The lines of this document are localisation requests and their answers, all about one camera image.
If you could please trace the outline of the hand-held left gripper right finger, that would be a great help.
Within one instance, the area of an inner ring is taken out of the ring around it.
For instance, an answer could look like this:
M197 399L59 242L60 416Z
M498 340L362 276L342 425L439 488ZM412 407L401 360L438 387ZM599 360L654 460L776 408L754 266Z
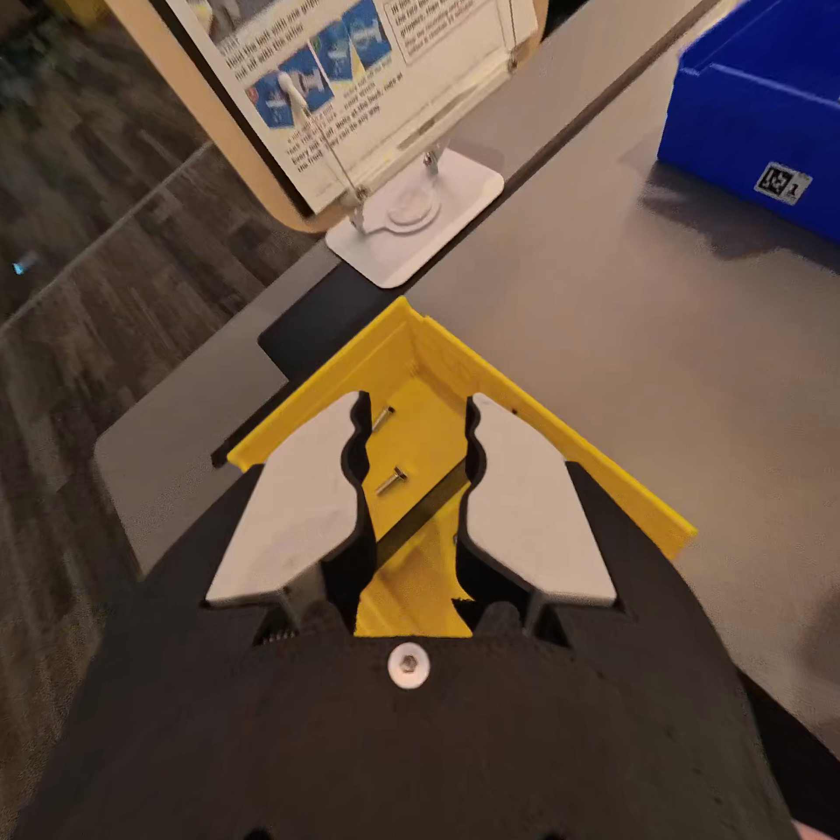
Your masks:
M618 593L561 452L484 393L467 398L458 615L472 633L509 604L526 635L561 635L555 606L612 610Z

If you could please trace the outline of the blue plastic bin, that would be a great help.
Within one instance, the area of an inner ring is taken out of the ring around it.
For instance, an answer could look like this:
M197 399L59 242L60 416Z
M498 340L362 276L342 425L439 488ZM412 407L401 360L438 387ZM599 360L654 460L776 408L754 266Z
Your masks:
M679 58L658 159L839 240L839 2L742 2Z

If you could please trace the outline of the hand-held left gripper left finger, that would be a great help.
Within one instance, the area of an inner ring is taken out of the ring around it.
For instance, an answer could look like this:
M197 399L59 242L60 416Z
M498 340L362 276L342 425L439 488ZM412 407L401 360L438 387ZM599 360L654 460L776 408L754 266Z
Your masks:
M371 432L369 393L347 392L267 457L207 606L279 606L300 628L309 608L326 602L355 635L361 595L376 571L363 489Z

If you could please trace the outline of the white stand base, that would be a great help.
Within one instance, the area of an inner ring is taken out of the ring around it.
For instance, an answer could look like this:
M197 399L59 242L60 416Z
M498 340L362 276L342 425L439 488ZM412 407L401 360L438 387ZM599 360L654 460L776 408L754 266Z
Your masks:
M502 193L501 173L454 150L408 165L326 234L374 286L401 287Z

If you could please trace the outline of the yellow plastic bin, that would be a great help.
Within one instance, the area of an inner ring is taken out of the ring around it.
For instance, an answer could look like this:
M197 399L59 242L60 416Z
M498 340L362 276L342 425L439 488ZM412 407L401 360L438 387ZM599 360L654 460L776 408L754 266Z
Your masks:
M398 522L466 457L466 399L478 392L543 434L569 461L579 463L662 550L675 561L697 528L435 320L399 297L321 364L266 419L234 437L222 463L246 472L305 422L346 392L365 391L373 418L387 405L395 414L366 445L371 470L364 481L378 548L397 541L364 589L357 637L469 637L453 600L466 599L455 574L459 502L466 491L431 514L414 535L397 537ZM408 481L381 496L375 488L395 466Z

